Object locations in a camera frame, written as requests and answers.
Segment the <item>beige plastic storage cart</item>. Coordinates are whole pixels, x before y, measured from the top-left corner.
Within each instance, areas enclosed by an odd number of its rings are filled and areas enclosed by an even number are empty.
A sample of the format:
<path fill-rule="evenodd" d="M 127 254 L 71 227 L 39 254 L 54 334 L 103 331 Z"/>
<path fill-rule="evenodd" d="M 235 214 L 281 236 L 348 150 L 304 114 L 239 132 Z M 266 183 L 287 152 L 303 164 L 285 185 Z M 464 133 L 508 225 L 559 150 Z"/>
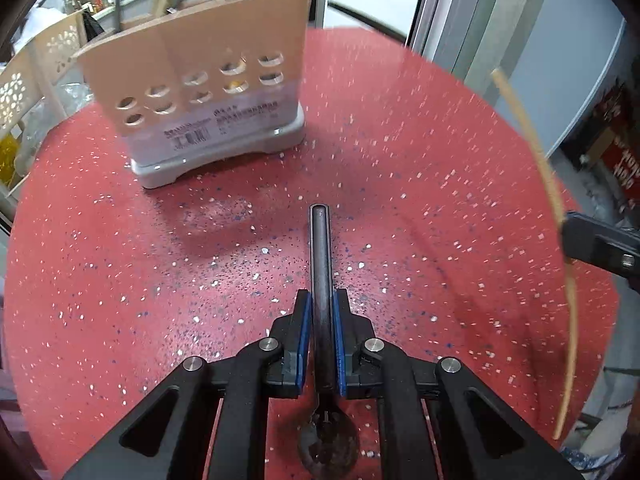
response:
<path fill-rule="evenodd" d="M 1 196 L 28 177 L 49 131 L 93 101 L 76 54 L 87 35 L 80 11 L 27 41 L 1 73 L 1 140 L 16 148 L 1 157 Z"/>

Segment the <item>black garment hanging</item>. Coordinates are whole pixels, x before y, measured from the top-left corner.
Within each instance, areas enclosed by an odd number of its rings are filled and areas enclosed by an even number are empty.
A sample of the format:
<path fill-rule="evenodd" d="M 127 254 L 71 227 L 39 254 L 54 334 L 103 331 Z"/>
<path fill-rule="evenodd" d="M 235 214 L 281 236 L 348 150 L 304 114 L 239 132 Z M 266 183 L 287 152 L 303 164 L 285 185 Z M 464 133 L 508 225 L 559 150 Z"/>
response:
<path fill-rule="evenodd" d="M 88 42 L 95 40 L 96 38 L 104 34 L 104 28 L 86 10 L 82 11 L 82 24 L 84 24 L 86 39 Z"/>

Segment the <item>beige utensil holder caddy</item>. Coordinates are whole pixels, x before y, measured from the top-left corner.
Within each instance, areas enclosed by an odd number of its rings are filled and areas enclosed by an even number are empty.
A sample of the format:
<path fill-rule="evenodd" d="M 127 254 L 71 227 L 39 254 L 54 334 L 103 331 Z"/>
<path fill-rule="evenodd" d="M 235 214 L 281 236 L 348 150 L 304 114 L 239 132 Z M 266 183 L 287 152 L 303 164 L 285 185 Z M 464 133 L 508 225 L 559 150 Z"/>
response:
<path fill-rule="evenodd" d="M 303 141 L 310 0 L 203 0 L 144 16 L 76 55 L 144 188 Z"/>

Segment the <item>black handle steel spoon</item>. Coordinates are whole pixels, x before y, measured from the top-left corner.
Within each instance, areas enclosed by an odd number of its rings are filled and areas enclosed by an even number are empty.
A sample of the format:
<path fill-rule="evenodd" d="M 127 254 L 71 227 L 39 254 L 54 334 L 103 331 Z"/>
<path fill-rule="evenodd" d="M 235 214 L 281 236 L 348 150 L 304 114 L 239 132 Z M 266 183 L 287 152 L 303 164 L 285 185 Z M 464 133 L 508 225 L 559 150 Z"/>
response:
<path fill-rule="evenodd" d="M 114 0 L 113 12 L 114 34 L 122 31 L 122 0 Z"/>

